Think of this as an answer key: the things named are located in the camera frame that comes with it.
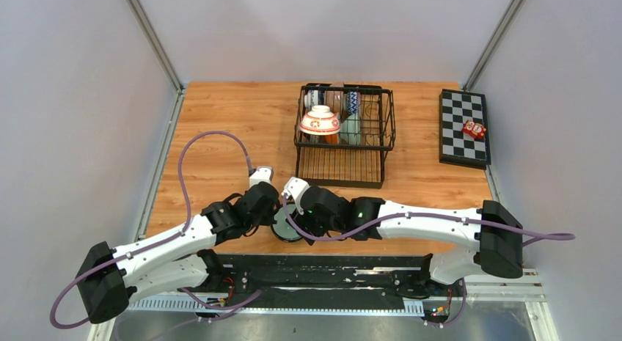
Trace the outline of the black celadon bowl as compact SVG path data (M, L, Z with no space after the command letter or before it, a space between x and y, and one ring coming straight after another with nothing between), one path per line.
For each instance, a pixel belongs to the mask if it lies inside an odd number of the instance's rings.
M287 204L276 212L271 225L271 231L276 238L286 243L293 243L302 239L302 236L287 221L287 214L294 217L296 212L297 209L294 204Z

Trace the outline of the white orange bowl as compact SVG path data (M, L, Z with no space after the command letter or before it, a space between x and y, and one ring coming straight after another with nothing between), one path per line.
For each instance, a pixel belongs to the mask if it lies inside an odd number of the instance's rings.
M329 135L325 135L324 136L324 141L327 144L339 144L340 143L340 137L337 133L333 133L333 134L329 134Z

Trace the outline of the black cream patterned bowl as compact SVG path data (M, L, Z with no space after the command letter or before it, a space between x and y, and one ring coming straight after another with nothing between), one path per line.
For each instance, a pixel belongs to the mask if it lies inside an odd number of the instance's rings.
M303 133L303 138L305 142L310 144L321 144L323 142L323 137L319 135Z

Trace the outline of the black wire dish rack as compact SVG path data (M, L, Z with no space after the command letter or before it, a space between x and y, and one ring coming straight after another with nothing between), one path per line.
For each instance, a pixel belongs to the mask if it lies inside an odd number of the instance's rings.
M296 176L319 186L381 188L396 138L392 90L308 83L298 103Z

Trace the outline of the pale green bowl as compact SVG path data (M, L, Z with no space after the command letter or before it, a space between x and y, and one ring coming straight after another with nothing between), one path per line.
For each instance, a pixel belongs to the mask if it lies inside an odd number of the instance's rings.
M340 140L343 144L360 145L362 139L359 115L348 116L340 126Z

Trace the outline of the red floral small bowl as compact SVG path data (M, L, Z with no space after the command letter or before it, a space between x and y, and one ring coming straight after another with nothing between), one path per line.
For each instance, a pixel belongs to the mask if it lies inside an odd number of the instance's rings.
M299 121L298 129L309 135L327 136L340 131L341 123L330 107L312 106Z

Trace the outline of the brown cream glazed bowl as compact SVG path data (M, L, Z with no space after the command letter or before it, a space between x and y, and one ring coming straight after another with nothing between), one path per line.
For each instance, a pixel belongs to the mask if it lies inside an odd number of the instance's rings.
M335 82L330 84L328 89L324 92L325 105L331 109L333 114L339 115L343 108L343 82Z

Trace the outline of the blue floral bowl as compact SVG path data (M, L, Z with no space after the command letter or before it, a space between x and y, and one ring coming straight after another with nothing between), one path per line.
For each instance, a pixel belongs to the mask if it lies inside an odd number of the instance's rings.
M313 106L323 105L323 91L319 89L311 89L304 94L303 101L306 109L311 109Z

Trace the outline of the red patterned bowl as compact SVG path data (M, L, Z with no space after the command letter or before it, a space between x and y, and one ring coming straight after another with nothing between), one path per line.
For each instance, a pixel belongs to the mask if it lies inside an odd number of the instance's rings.
M361 94L357 91L348 91L344 93L344 98L344 110L347 112L347 115L359 115L361 110Z

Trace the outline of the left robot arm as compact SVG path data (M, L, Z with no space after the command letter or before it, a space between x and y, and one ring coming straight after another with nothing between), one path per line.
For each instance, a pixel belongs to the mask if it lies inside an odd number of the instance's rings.
M78 275L78 291L90 323L120 315L144 297L182 287L208 292L224 284L224 272L209 250L270 224L279 193L270 183L253 185L235 202L214 202L181 224L151 238L111 248L103 241L90 248Z

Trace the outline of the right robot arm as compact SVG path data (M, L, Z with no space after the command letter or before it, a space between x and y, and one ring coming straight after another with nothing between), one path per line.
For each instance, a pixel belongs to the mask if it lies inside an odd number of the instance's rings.
M326 188L298 183L282 192L292 200L294 230L309 241L417 238L451 243L455 248L429 254L422 264L419 285L437 295L466 276L488 274L504 279L523 275L522 225L499 202L485 200L479 208L437 209L408 206L377 197L347 200Z

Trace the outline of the black white checkerboard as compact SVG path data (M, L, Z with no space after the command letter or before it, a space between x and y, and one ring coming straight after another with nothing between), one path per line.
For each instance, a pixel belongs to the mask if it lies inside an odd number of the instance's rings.
M440 92L439 161L475 169L491 164L484 94L451 89Z

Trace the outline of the small red toy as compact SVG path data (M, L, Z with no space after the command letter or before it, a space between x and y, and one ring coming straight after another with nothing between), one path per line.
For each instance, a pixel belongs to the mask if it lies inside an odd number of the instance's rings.
M487 129L486 127L474 120L467 120L462 127L462 132L468 136L471 136L473 139L484 139Z

